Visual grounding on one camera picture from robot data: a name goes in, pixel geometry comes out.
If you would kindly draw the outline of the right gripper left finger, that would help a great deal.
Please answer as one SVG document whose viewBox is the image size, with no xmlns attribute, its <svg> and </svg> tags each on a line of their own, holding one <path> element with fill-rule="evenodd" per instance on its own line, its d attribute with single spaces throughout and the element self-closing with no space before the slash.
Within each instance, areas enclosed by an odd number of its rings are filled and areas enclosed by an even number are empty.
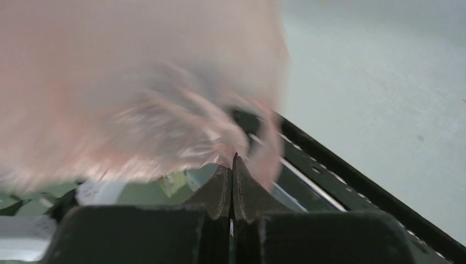
<svg viewBox="0 0 466 264">
<path fill-rule="evenodd" d="M 228 263 L 231 170 L 219 167 L 176 206 L 80 206 L 42 263 Z"/>
</svg>

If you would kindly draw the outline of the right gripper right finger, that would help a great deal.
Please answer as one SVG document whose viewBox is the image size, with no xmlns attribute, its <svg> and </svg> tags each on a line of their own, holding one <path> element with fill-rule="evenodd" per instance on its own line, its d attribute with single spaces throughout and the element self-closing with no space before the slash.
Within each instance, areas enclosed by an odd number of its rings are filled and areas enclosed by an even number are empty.
<svg viewBox="0 0 466 264">
<path fill-rule="evenodd" d="M 293 211 L 252 178 L 240 156 L 232 163 L 232 214 L 237 263 L 415 263 L 390 214 Z"/>
</svg>

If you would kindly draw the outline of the pink plastic trash bag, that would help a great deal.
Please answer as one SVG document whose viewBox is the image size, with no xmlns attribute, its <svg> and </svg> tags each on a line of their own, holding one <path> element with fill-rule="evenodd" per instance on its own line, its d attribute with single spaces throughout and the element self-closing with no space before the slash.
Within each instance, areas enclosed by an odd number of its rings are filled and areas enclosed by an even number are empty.
<svg viewBox="0 0 466 264">
<path fill-rule="evenodd" d="M 270 189 L 288 58 L 278 1 L 1 1 L 1 186 L 240 155 Z"/>
</svg>

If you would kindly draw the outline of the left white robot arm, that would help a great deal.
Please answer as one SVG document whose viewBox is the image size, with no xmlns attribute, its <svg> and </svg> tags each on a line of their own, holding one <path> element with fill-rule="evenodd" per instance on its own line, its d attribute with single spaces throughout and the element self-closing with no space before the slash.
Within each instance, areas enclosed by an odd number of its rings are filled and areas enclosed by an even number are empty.
<svg viewBox="0 0 466 264">
<path fill-rule="evenodd" d="M 123 182 L 85 181 L 52 201 L 40 216 L 1 216 L 1 261 L 35 262 L 43 258 L 64 216 L 77 206 L 113 205 L 126 187 Z"/>
</svg>

